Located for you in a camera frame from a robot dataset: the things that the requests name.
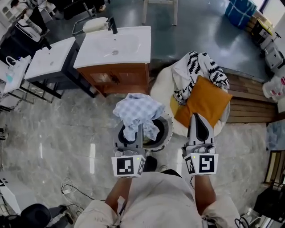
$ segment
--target marble floor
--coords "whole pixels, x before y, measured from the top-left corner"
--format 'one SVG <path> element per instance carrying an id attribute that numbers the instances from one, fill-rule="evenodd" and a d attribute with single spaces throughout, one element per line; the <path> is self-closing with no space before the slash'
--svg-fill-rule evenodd
<path id="1" fill-rule="evenodd" d="M 6 125 L 9 134 L 1 147 L 3 169 L 12 171 L 49 207 L 68 204 L 60 191 L 66 177 L 91 197 L 105 199 L 116 181 L 111 133 L 120 120 L 112 110 L 121 99 L 91 99 L 81 90 L 69 90 L 52 104 L 37 99 L 34 105 L 22 102 L 18 111 L 0 113 L 0 126 Z M 220 158 L 212 184 L 217 193 L 229 194 L 240 212 L 262 191 L 269 161 L 265 139 L 265 124 L 227 124 L 215 139 Z M 174 134 L 155 157 L 159 165 L 187 179 L 180 149 L 185 142 Z M 79 192 L 70 198 L 82 207 L 90 202 Z"/>

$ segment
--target gray floor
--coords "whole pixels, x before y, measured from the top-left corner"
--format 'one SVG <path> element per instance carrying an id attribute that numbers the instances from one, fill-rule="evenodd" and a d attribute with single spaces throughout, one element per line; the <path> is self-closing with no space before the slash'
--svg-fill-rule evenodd
<path id="1" fill-rule="evenodd" d="M 267 81 L 265 62 L 248 33 L 234 27 L 224 16 L 228 0 L 179 0 L 178 26 L 172 26 L 171 5 L 149 4 L 146 26 L 151 26 L 151 57 L 155 60 L 180 59 L 190 51 L 207 52 L 222 67 Z M 111 0 L 98 17 L 115 18 L 118 27 L 142 26 L 143 0 Z M 85 17 L 82 13 L 69 21 L 47 23 L 47 37 L 53 43 L 71 37 L 74 22 Z M 84 35 L 76 37 L 79 44 Z"/>
<path id="2" fill-rule="evenodd" d="M 72 90 L 52 104 L 37 99 L 34 105 L 22 102 L 19 111 L 0 113 L 0 126 L 6 124 L 9 133 L 2 144 L 4 170 L 12 171 L 35 191 L 39 203 L 50 207 L 69 204 L 60 191 L 66 177 L 93 198 L 105 199 L 116 181 L 111 133 L 119 119 L 112 110 L 121 99 L 91 99 Z M 240 212 L 252 206 L 262 190 L 269 161 L 265 138 L 265 124 L 227 124 L 215 139 L 220 157 L 212 184 L 218 194 L 229 194 Z M 159 166 L 177 170 L 188 181 L 181 156 L 186 140 L 174 134 L 155 157 Z M 90 202 L 79 192 L 70 198 L 82 207 Z"/>

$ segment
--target faucet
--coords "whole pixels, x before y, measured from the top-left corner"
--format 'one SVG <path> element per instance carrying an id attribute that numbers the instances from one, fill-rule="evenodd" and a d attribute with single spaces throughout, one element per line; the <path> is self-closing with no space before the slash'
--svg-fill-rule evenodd
<path id="1" fill-rule="evenodd" d="M 111 29 L 113 30 L 113 34 L 117 34 L 118 33 L 118 30 L 117 30 L 117 26 L 115 24 L 115 20 L 113 17 L 110 17 L 108 20 L 107 20 L 107 23 L 108 23 L 108 30 L 111 31 Z"/>

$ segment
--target white shirt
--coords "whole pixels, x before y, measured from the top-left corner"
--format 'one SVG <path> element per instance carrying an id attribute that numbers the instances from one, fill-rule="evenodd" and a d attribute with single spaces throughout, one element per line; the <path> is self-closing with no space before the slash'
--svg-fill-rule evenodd
<path id="1" fill-rule="evenodd" d="M 201 217 L 191 188 L 182 178 L 148 172 L 132 180 L 120 218 L 104 202 L 93 200 L 74 228 L 106 228 L 115 224 L 120 224 L 120 228 L 202 228 L 208 226 L 206 218 L 213 219 L 217 227 L 236 228 L 234 219 L 239 214 L 230 198 L 222 198 L 211 204 Z"/>
<path id="2" fill-rule="evenodd" d="M 16 6 L 16 9 L 22 13 L 24 9 L 28 8 L 26 15 L 28 17 L 31 16 L 33 13 L 33 9 L 37 6 L 36 0 L 21 0 L 19 1 L 18 5 Z"/>

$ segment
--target orange pillow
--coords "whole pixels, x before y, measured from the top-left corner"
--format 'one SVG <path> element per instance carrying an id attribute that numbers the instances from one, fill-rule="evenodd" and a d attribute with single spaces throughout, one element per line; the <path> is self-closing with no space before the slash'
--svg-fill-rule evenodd
<path id="1" fill-rule="evenodd" d="M 231 98 L 232 95 L 199 75 L 186 105 L 178 109 L 174 118 L 188 127 L 190 117 L 197 112 L 214 128 Z"/>

